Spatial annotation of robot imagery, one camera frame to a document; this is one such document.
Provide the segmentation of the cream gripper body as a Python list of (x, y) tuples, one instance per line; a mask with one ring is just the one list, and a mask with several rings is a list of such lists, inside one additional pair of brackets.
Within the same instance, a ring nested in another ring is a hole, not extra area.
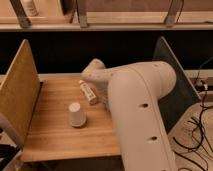
[(96, 88), (100, 93), (101, 101), (105, 105), (106, 109), (109, 109), (107, 84), (106, 83), (97, 83)]

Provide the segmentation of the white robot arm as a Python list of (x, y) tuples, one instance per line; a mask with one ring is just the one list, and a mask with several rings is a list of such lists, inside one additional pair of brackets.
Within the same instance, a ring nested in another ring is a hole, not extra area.
[(176, 84), (175, 71), (168, 63), (137, 62), (106, 68), (94, 59), (82, 78), (108, 98), (125, 171), (176, 171), (158, 106), (158, 100)]

